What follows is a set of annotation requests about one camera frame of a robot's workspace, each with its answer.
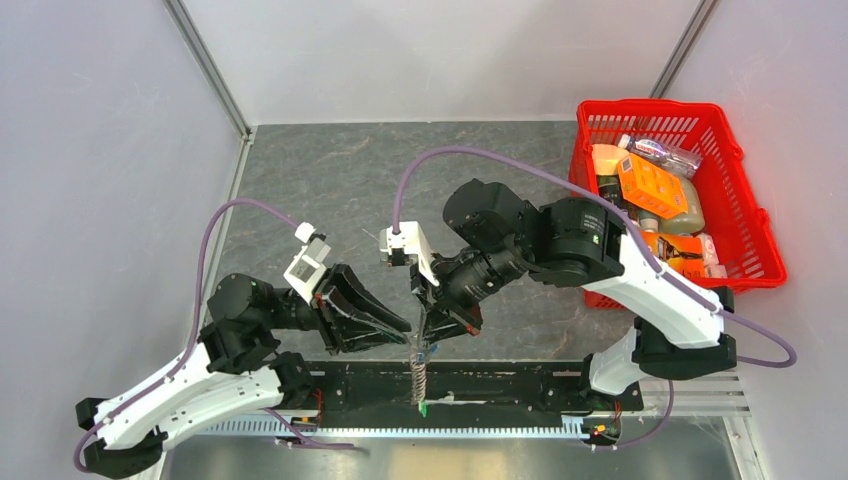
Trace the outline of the leopard print wrist strap keyring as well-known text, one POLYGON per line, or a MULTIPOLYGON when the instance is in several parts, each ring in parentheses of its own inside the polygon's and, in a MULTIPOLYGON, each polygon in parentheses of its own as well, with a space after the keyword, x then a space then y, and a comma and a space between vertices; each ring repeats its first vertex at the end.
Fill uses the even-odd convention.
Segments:
POLYGON ((430 343, 419 333, 415 337, 409 358, 411 374, 411 402, 417 407, 419 403, 426 403, 427 394, 427 372, 430 358, 424 355, 424 349, 430 343))

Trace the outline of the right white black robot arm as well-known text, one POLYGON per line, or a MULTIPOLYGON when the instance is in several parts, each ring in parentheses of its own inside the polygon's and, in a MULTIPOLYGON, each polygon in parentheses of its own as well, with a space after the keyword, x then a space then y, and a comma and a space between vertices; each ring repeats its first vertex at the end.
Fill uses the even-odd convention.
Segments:
POLYGON ((584 359, 577 395, 588 408, 604 408, 648 376, 690 380, 737 364, 735 339, 721 317, 731 293, 700 289, 669 269, 655 271, 638 235, 590 199, 536 207, 504 184, 473 179, 449 197, 443 219, 465 247, 451 257, 432 253, 410 269, 429 343, 478 334, 482 301, 528 276, 598 292, 635 316, 620 340, 584 359))

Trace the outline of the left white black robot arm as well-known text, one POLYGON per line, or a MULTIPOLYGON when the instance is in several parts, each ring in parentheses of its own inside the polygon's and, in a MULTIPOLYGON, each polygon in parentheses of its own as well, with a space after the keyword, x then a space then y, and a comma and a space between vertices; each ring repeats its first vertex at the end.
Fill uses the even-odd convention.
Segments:
POLYGON ((332 355, 407 343, 410 324, 350 266, 291 266, 284 278, 283 288, 241 273, 223 278, 207 301, 210 323, 174 360, 121 395, 81 400, 76 415, 86 434, 76 467, 125 479, 221 420, 307 405, 315 380, 301 354, 279 351, 276 331, 316 332, 332 355))

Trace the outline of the dark green bottle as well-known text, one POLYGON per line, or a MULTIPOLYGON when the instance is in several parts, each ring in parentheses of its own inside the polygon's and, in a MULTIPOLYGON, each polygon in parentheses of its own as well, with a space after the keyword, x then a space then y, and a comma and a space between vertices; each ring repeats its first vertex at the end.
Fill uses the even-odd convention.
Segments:
POLYGON ((619 177, 617 175, 597 175, 596 181, 599 196, 624 212, 632 222, 638 223, 639 209, 624 198, 619 177))

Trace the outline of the yellow sponge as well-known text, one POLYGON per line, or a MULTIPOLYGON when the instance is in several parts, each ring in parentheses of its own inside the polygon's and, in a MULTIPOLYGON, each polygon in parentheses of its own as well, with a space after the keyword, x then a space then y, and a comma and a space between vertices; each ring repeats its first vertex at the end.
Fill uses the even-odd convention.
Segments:
POLYGON ((629 156, 630 152, 611 144, 592 144, 591 159, 597 176, 616 176, 618 165, 629 156))

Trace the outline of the orange carton box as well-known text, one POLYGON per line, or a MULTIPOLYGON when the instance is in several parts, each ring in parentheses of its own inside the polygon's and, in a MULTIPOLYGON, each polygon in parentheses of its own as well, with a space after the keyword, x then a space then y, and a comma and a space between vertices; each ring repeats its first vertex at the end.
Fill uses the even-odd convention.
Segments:
POLYGON ((681 181, 648 160, 629 153, 617 165, 623 198, 631 204, 668 219, 688 211, 681 181))

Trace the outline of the orange razor package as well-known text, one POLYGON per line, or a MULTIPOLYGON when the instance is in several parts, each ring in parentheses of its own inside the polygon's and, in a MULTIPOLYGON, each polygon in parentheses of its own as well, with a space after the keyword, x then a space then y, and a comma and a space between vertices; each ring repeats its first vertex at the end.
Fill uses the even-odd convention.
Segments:
POLYGON ((641 235, 651 252, 673 270, 689 279, 705 276, 704 250, 699 239, 648 231, 641 235))

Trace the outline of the beige soap pouch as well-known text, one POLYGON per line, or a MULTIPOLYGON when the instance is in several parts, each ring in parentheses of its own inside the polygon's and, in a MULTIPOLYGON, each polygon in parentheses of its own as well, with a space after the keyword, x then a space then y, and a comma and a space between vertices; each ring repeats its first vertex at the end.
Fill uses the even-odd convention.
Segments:
POLYGON ((662 233, 672 235, 695 235, 701 232, 706 225, 703 209, 693 183, 686 178, 680 178, 680 182, 688 209, 672 218, 661 219, 659 228, 662 233))

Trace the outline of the pink white packet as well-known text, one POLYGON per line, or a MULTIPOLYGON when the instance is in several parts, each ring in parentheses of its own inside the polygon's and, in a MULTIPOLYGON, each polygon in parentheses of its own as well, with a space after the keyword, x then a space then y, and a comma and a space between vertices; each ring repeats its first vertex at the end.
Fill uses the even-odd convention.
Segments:
POLYGON ((727 270, 720 262, 712 236, 707 233, 700 233, 697 238, 701 242, 705 276, 707 278, 726 278, 727 270))

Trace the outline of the clear plastic bottle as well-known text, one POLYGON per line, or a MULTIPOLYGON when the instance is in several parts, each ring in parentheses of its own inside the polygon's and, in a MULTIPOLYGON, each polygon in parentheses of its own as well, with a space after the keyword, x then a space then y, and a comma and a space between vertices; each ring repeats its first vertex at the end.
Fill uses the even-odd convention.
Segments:
POLYGON ((703 157, 695 152, 654 140, 645 135, 620 136, 616 146, 678 176, 691 180, 703 157))

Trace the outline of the red plastic basket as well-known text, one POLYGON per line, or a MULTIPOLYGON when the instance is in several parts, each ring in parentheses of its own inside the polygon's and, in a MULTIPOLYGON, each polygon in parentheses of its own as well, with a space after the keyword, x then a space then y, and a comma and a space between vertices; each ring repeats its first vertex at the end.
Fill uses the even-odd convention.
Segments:
POLYGON ((612 144, 623 134, 644 134, 701 156, 693 183, 706 232, 727 275, 697 278, 695 284, 706 289, 726 286, 741 294, 786 282, 768 213, 754 196, 743 150, 719 106, 667 99, 585 100, 577 107, 576 119, 568 180, 591 192, 598 190, 592 145, 612 144))

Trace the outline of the black mounting base plate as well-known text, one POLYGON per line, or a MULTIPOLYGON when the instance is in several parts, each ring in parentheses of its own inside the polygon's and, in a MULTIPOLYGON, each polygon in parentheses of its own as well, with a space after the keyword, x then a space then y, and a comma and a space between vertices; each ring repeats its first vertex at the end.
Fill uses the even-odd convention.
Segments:
POLYGON ((554 427, 563 414, 587 416, 644 408, 639 386, 616 397, 591 394, 579 361, 433 361, 427 413, 412 402, 406 361, 309 361, 312 389, 280 405, 317 415, 330 428, 471 429, 554 427))

